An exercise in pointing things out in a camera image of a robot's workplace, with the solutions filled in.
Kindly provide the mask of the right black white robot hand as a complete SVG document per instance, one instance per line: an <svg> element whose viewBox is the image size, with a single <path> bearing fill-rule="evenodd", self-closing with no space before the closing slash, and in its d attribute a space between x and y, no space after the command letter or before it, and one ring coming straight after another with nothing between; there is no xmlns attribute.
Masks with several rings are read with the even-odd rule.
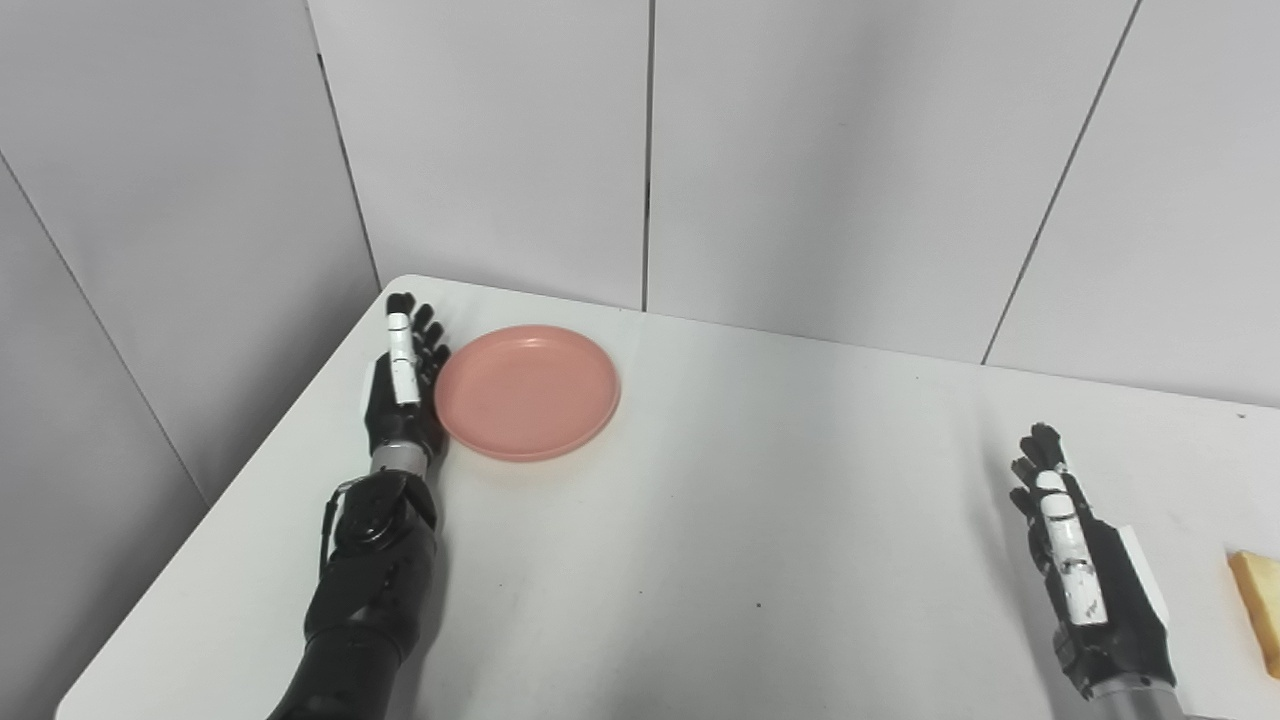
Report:
<svg viewBox="0 0 1280 720"><path fill-rule="evenodd" d="M1011 470L1020 484L1009 498L1057 619L1064 675L1085 700L1117 679L1172 689L1169 632L1125 533L1094 514L1052 425L1036 423L1019 447Z"/></svg>

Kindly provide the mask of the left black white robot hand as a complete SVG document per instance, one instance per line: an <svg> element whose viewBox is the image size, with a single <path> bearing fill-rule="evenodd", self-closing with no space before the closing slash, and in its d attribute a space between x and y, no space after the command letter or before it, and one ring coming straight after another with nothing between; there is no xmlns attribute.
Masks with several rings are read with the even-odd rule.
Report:
<svg viewBox="0 0 1280 720"><path fill-rule="evenodd" d="M447 432L438 416L435 388L451 350L430 304L412 293L387 297L387 348L372 365L364 423L369 448L413 442L430 456L442 454Z"/></svg>

